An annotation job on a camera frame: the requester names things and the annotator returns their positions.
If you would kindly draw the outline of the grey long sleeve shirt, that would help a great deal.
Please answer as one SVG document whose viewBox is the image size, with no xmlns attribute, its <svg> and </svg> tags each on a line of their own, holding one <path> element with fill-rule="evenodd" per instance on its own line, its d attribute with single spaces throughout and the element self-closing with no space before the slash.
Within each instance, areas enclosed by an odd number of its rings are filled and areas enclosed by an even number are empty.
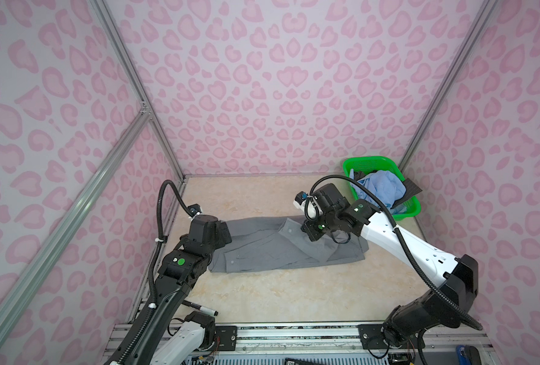
<svg viewBox="0 0 540 365">
<path fill-rule="evenodd" d="M 340 232 L 316 242 L 302 231 L 303 216 L 228 221 L 232 242 L 214 252 L 213 273 L 266 272 L 336 266 L 365 260 L 369 244 Z"/>
</svg>

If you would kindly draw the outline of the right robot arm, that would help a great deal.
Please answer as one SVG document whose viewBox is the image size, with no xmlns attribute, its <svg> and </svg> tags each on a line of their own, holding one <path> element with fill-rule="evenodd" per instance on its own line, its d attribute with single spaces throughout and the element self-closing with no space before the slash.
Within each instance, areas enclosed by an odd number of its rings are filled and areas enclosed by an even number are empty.
<svg viewBox="0 0 540 365">
<path fill-rule="evenodd" d="M 478 263 L 470 255 L 443 252 L 397 225 L 382 202 L 349 202 L 332 183 L 298 193 L 294 205 L 305 215 L 302 230 L 311 241 L 336 232 L 362 238 L 410 266 L 426 284 L 423 295 L 385 319 L 378 336 L 383 344 L 400 348 L 439 325 L 482 329 L 469 313 L 478 296 Z"/>
</svg>

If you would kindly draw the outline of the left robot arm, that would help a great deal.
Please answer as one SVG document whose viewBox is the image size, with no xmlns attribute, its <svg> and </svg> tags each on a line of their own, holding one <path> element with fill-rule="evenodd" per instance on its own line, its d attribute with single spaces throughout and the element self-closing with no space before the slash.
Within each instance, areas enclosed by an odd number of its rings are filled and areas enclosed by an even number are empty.
<svg viewBox="0 0 540 365">
<path fill-rule="evenodd" d="M 214 252 L 232 242 L 225 221 L 199 214 L 179 246 L 165 255 L 148 302 L 107 364 L 149 364 L 173 315 L 189 296 Z"/>
</svg>

